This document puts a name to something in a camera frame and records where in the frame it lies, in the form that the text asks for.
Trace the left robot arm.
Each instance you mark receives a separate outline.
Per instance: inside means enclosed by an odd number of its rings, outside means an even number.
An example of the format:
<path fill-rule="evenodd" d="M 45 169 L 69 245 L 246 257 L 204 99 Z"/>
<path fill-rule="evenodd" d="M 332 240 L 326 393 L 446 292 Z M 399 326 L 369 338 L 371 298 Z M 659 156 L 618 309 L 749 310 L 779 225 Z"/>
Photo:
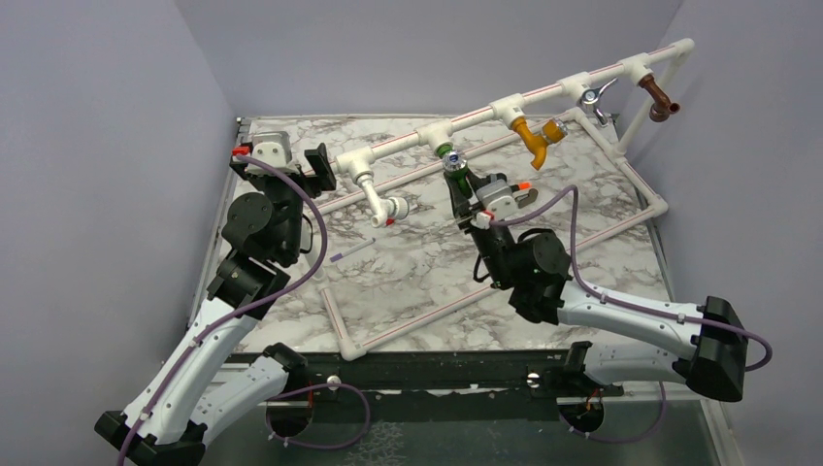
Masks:
<path fill-rule="evenodd" d="M 211 440 L 265 397 L 304 389 L 304 359 L 283 344 L 259 357 L 214 394 L 207 387 L 227 357 L 283 295 L 298 289 L 288 268 L 301 255 L 316 277 L 327 255 L 325 221 L 315 199 L 337 187 L 327 148 L 305 162 L 276 156 L 269 143 L 233 149 L 231 169 L 252 186 L 229 205 L 221 229 L 230 249 L 208 284 L 215 307 L 200 311 L 155 378 L 123 410 L 102 414 L 95 431 L 117 448 L 117 463 L 195 465 Z"/>

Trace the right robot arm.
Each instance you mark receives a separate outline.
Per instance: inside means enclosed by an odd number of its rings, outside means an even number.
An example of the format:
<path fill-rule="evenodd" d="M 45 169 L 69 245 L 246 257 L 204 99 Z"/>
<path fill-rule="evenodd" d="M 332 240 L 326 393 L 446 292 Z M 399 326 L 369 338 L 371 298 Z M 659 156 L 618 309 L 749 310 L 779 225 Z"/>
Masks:
<path fill-rule="evenodd" d="M 550 228 L 513 237 L 516 219 L 499 218 L 515 206 L 516 187 L 502 174 L 444 175 L 452 214 L 477 247 L 492 288 L 507 291 L 509 304 L 533 323 L 590 327 L 627 337 L 631 344 L 608 353 L 589 349 L 560 369 L 562 386 L 574 395 L 617 382 L 681 383 L 722 402 L 743 398 L 753 333 L 732 304 L 709 296 L 701 304 L 664 302 L 616 292 L 582 278 L 573 241 Z"/>

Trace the green faucet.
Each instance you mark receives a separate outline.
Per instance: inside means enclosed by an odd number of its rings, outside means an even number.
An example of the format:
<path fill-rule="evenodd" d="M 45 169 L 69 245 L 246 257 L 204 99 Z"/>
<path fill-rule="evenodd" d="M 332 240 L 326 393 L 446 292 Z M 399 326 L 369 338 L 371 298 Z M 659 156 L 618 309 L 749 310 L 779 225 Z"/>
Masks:
<path fill-rule="evenodd" d="M 456 183 L 463 196 L 471 198 L 473 192 L 467 179 L 469 167 L 463 152 L 453 144 L 443 144 L 436 149 L 436 155 L 442 162 L 446 177 Z"/>

